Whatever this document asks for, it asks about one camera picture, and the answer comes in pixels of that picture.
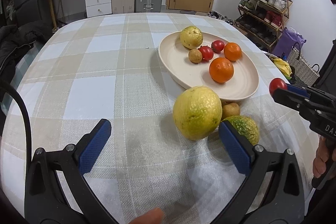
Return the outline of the person's right hand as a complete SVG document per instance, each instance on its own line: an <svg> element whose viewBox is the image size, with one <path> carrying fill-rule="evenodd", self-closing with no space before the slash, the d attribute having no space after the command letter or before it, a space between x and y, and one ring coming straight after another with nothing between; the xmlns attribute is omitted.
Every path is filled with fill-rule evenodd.
<svg viewBox="0 0 336 224"><path fill-rule="evenodd" d="M313 160L313 175L315 178L321 177L326 172L326 162L329 159L333 159L333 161L336 160L335 149L333 153L330 153L326 145L326 138L321 136Z"/></svg>

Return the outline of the person's left hand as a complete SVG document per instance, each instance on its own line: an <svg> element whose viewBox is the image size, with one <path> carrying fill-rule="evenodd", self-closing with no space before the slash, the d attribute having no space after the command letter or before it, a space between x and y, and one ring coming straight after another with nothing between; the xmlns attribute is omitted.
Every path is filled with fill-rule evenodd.
<svg viewBox="0 0 336 224"><path fill-rule="evenodd" d="M146 212L132 220L129 224L161 224L164 213L159 207Z"/></svg>

